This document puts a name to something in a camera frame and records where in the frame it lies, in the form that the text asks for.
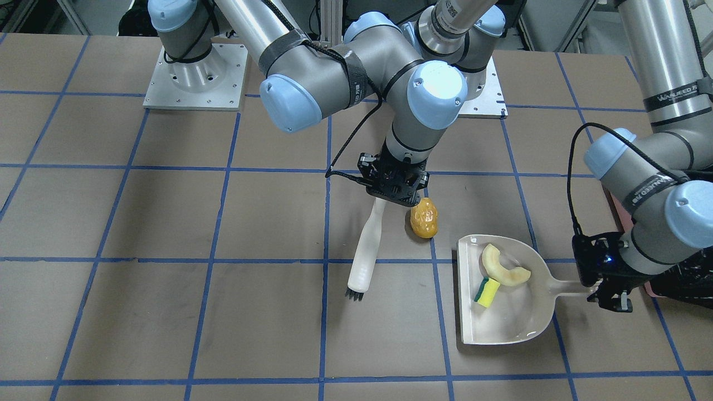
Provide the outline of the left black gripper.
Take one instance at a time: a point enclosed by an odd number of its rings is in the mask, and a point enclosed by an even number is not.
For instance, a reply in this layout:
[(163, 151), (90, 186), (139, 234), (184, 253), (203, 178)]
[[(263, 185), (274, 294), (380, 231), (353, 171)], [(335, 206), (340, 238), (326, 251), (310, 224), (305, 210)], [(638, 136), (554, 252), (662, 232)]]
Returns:
[(580, 283), (596, 287), (588, 302), (613, 304), (613, 311), (632, 313), (629, 294), (649, 281), (649, 275), (635, 271), (621, 256), (624, 248), (621, 232), (605, 232), (595, 236), (576, 233), (572, 238), (575, 263)]

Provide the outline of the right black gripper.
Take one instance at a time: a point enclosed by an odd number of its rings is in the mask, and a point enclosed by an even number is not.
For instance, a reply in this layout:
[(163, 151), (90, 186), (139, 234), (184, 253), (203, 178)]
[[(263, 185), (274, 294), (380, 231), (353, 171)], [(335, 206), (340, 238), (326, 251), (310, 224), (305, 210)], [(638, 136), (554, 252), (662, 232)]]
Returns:
[(426, 162), (400, 162), (390, 152), (383, 150), (372, 155), (361, 153), (358, 169), (360, 183), (367, 193), (404, 207), (412, 208), (421, 201), (420, 191), (427, 188), (429, 173)]

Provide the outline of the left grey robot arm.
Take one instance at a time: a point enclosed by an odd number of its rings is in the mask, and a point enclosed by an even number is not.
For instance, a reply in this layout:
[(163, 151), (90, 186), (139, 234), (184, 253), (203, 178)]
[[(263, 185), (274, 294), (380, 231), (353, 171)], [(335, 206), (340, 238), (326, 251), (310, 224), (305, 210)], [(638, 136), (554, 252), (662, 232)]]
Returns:
[(632, 289), (711, 248), (711, 76), (688, 1), (616, 1), (652, 134), (604, 134), (585, 164), (632, 217), (632, 228), (586, 236), (567, 191), (579, 279), (589, 302), (631, 312)]

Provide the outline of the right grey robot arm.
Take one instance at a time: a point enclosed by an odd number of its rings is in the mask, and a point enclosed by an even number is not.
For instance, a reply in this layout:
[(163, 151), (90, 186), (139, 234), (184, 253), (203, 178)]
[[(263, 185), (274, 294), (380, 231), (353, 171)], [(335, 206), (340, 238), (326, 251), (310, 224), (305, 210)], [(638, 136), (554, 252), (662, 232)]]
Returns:
[(362, 15), (342, 44), (325, 48), (303, 33), (280, 1), (150, 1), (148, 14), (165, 61), (188, 65), (212, 56), (219, 12), (257, 62), (260, 98), (288, 134), (307, 129), (375, 95), (394, 111), (379, 153), (362, 153), (360, 176), (342, 173), (367, 193), (416, 206), (428, 186), (426, 163), (460, 114), (465, 76), (440, 60), (424, 60), (382, 13)]

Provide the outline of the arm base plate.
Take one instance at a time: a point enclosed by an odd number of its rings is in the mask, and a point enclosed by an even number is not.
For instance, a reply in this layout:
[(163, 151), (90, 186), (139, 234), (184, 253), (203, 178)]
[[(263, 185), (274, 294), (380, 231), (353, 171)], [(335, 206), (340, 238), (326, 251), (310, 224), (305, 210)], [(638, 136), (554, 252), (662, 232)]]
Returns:
[(248, 51), (242, 44), (213, 44), (194, 63), (168, 63), (160, 50), (143, 106), (178, 111), (239, 111)]
[(499, 74), (494, 58), (489, 59), (486, 70), (480, 77), (484, 84), (476, 86), (476, 97), (464, 102), (459, 118), (471, 119), (506, 119), (509, 116), (504, 95), (502, 94)]

